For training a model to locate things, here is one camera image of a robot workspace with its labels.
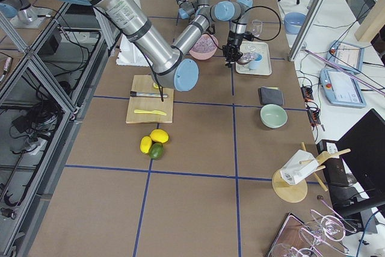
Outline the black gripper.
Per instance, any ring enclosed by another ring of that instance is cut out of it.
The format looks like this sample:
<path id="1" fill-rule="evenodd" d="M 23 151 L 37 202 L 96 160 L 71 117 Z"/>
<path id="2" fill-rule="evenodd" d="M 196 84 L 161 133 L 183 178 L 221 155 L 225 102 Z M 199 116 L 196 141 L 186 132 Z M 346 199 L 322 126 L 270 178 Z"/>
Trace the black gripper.
<path id="1" fill-rule="evenodd" d="M 223 56 L 226 58 L 226 67 L 233 67 L 236 58 L 241 58 L 243 53 L 240 51 L 245 33 L 229 31 L 226 45 L 222 46 Z"/>

